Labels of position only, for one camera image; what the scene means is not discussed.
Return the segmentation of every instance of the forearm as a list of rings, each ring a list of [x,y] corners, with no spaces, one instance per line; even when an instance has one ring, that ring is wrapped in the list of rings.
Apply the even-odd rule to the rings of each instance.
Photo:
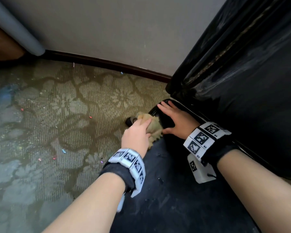
[[[124,190],[119,176],[104,173],[43,233],[109,232]]]
[[[217,167],[263,232],[291,232],[291,185],[239,150]]]

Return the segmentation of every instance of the hand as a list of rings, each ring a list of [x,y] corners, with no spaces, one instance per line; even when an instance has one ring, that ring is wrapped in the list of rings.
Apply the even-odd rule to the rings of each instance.
[[[140,125],[142,119],[138,119],[134,124],[124,131],[122,136],[122,149],[133,149],[137,151],[141,158],[144,158],[148,147],[150,133],[146,133],[146,129],[151,123],[151,119],[148,119]]]
[[[175,123],[175,127],[166,128],[164,134],[174,134],[175,136],[186,139],[200,123],[197,122],[191,115],[178,109],[171,101],[166,104],[164,101],[158,104],[157,107],[166,115],[171,117]]]

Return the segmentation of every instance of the patterned carpet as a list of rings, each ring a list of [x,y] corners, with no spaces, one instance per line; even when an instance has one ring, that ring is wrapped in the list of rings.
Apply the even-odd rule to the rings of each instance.
[[[0,84],[0,233],[41,232],[120,147],[124,120],[169,97],[165,83],[47,60],[0,70]]]

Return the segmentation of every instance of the wet carpet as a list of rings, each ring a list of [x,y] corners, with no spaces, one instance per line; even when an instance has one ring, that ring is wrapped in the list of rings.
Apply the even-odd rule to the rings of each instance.
[[[0,233],[41,232],[120,147],[165,83],[37,60],[0,69]]]

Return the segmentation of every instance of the dark wooden baseboard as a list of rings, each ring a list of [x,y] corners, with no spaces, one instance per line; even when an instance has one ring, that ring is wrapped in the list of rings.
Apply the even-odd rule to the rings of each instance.
[[[54,61],[74,62],[82,65],[90,65],[109,70],[116,70],[126,74],[134,74],[140,77],[149,78],[165,83],[168,83],[171,80],[171,76],[156,73],[150,70],[145,70],[135,66],[125,65],[117,62],[102,60],[83,55],[64,53],[54,50],[46,50],[45,54],[43,54],[41,58]]]

